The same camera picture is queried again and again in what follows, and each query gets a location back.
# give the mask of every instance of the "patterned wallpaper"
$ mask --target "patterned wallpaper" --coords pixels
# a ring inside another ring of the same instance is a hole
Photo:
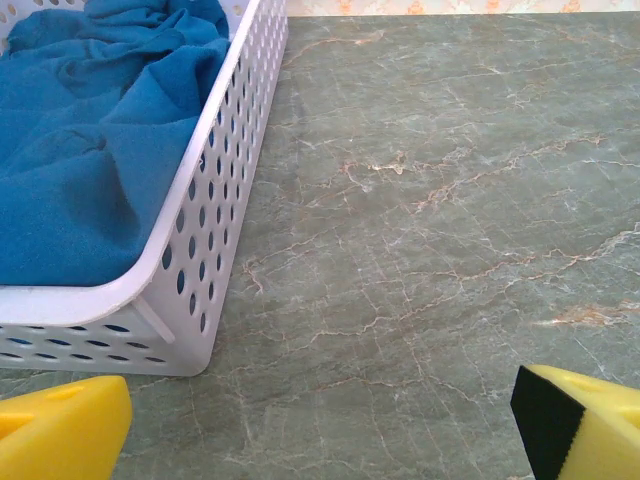
[[[423,15],[640,10],[640,0],[289,0],[289,14]]]

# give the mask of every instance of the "basket rim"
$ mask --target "basket rim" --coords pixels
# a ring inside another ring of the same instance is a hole
[[[0,325],[83,325],[116,312],[139,296],[151,283],[169,243],[209,131],[215,124],[261,1],[249,0],[242,14],[242,20],[189,139],[158,218],[136,263],[122,276],[94,287],[0,285]]]

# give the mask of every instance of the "basket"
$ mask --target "basket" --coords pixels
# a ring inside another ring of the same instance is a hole
[[[142,255],[97,287],[0,287],[0,367],[196,375],[209,364],[287,37],[285,0],[222,0],[232,43]],[[0,0],[0,53],[35,10]]]

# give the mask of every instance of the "blue cloth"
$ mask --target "blue cloth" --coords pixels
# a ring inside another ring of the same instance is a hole
[[[0,58],[0,285],[100,285],[136,262],[228,36],[216,0],[90,0],[13,28]]]

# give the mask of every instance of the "countertop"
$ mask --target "countertop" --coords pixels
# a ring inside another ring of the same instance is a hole
[[[640,387],[638,25],[292,19],[213,361],[128,378],[114,479],[532,479],[519,365]]]

